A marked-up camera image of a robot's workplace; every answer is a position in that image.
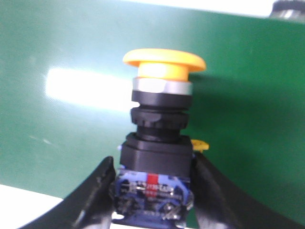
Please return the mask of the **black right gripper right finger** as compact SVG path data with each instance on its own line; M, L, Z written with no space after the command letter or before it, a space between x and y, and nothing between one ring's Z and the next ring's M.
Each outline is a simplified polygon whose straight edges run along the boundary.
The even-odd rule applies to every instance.
M199 152L192 160L192 192L201 229L304 228L246 194Z

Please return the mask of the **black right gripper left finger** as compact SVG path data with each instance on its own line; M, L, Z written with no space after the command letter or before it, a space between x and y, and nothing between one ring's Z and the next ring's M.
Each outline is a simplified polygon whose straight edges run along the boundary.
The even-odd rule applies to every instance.
M113 203L109 193L115 179L108 156L62 202L22 229L109 229Z

